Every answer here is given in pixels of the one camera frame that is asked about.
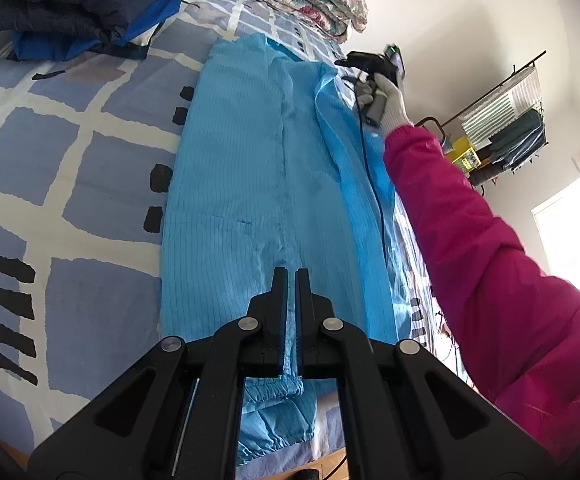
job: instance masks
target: silver bolt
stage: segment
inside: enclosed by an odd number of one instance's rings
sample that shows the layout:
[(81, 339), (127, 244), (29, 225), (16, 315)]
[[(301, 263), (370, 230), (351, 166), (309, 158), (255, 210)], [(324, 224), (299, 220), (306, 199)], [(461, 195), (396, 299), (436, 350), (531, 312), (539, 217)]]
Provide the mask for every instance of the silver bolt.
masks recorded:
[(336, 332), (337, 330), (341, 330), (343, 328), (343, 321), (338, 317), (328, 317), (323, 320), (323, 327), (324, 329), (330, 330), (331, 332)]
[(242, 317), (239, 320), (239, 328), (241, 330), (254, 330), (257, 326), (259, 326), (259, 321), (253, 317)]
[(161, 341), (161, 350), (164, 352), (176, 352), (179, 348), (181, 348), (181, 339), (173, 335)]
[(414, 355), (419, 352), (421, 345), (412, 339), (404, 339), (399, 343), (399, 350), (406, 355)]

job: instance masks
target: window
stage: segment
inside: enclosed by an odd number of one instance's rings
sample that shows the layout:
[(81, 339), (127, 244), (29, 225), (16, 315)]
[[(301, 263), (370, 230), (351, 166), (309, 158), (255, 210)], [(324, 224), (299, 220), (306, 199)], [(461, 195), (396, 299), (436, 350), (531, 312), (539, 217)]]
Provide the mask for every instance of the window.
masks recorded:
[(580, 179), (532, 210), (550, 271), (580, 290)]

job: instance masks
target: person's arm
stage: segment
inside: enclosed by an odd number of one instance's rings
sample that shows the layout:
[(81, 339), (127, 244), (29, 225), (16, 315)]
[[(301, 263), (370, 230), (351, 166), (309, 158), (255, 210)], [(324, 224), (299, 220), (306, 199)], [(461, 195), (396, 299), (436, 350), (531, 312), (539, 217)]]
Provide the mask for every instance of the person's arm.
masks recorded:
[(436, 138), (403, 117), (391, 120), (406, 125), (387, 137), (384, 162), (465, 367), (488, 400), (564, 460), (580, 443), (580, 291), (545, 276)]

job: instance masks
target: white glove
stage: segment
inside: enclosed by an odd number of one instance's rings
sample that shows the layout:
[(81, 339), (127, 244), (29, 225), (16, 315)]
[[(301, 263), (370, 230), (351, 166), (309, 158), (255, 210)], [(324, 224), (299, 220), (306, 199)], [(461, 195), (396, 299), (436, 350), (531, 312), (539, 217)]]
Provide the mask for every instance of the white glove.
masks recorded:
[(384, 116), (381, 118), (381, 131), (384, 134), (384, 139), (399, 126), (412, 126), (412, 121), (406, 114), (401, 90), (386, 76), (381, 74), (374, 74), (374, 82), (388, 96)]

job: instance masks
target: bed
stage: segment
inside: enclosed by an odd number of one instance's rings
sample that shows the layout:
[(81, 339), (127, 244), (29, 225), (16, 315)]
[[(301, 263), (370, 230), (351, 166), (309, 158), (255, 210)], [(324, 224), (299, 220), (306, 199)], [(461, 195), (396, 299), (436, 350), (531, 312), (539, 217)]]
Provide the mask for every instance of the bed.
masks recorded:
[[(161, 219), (185, 110), (214, 42), (262, 32), (332, 64), (337, 43), (255, 0), (184, 0), (147, 59), (0, 53), (0, 440), (29, 454), (161, 337)], [(353, 95), (338, 81), (350, 105)], [(425, 266), (403, 205), (412, 337), (433, 350)], [(238, 468), (288, 470), (344, 445), (336, 394), (315, 437)]]

